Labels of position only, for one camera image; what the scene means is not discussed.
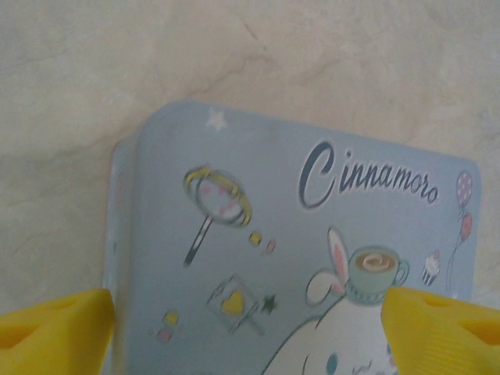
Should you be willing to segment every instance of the blue eye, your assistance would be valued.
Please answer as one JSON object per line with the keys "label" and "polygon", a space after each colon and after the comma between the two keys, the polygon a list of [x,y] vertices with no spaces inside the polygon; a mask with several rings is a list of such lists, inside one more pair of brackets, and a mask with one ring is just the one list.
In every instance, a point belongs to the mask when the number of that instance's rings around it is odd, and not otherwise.
{"label": "blue eye", "polygon": [[327,375],[333,375],[335,373],[335,370],[337,369],[337,365],[338,365],[337,354],[333,353],[332,355],[330,355],[330,358],[328,358]]}

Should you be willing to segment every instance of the yellow dot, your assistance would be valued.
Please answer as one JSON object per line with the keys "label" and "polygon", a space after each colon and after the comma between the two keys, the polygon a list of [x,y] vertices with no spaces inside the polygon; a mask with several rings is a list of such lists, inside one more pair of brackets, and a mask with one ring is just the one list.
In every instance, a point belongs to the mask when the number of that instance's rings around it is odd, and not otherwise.
{"label": "yellow dot", "polygon": [[250,237],[248,238],[248,241],[250,242],[250,245],[252,246],[259,246],[260,241],[263,239],[263,236],[258,232],[257,230],[254,230],[251,234]]}
{"label": "yellow dot", "polygon": [[163,324],[168,326],[176,326],[179,322],[179,312],[177,310],[167,311],[163,317]]}

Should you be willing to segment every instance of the yellow heart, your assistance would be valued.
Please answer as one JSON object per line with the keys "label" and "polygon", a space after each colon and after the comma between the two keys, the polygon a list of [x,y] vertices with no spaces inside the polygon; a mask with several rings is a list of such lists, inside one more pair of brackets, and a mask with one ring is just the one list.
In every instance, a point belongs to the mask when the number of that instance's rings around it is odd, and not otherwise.
{"label": "yellow heart", "polygon": [[231,296],[222,302],[222,310],[227,315],[240,316],[245,310],[245,297],[241,290],[231,293]]}

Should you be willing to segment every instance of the cupcake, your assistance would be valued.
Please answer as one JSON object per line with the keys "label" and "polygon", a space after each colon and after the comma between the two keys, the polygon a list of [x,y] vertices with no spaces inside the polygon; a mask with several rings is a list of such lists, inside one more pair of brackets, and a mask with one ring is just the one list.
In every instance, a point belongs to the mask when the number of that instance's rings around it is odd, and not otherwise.
{"label": "cupcake", "polygon": [[441,266],[440,258],[441,256],[439,254],[439,250],[436,250],[425,259],[425,267],[423,268],[422,280],[423,283],[428,287],[432,285],[434,279],[439,274]]}

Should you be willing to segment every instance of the pink dot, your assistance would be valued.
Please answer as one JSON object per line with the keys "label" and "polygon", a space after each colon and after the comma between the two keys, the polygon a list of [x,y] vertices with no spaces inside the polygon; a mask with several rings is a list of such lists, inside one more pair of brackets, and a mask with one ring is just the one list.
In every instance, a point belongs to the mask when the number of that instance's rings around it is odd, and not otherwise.
{"label": "pink dot", "polygon": [[271,252],[274,251],[275,248],[276,248],[276,240],[269,241],[269,244],[267,244],[266,247],[266,253],[270,254]]}
{"label": "pink dot", "polygon": [[158,341],[168,342],[168,341],[170,341],[172,336],[173,336],[173,333],[170,330],[163,329],[163,330],[160,330],[158,332],[158,334],[156,335],[156,338],[158,339]]}

